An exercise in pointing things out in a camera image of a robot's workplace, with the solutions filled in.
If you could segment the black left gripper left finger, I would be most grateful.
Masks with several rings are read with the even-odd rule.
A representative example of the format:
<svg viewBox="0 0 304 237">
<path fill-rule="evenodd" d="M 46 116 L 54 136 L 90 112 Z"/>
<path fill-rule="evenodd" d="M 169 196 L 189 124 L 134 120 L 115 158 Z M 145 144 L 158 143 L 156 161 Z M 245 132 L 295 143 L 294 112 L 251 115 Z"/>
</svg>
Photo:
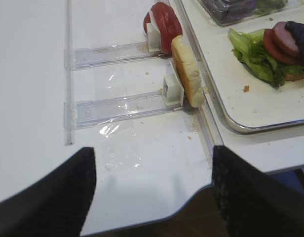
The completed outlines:
<svg viewBox="0 0 304 237">
<path fill-rule="evenodd" d="M 78 237 L 96 188 L 92 147 L 0 202 L 0 237 Z"/>
</svg>

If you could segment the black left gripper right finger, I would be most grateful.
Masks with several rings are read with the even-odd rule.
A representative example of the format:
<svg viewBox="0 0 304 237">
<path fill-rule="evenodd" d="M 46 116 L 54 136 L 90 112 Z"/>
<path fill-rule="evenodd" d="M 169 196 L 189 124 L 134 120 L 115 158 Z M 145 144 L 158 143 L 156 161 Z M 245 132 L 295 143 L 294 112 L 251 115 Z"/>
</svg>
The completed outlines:
<svg viewBox="0 0 304 237">
<path fill-rule="evenodd" d="M 213 149 L 212 189 L 231 237 L 304 237 L 304 194 L 226 146 Z"/>
</svg>

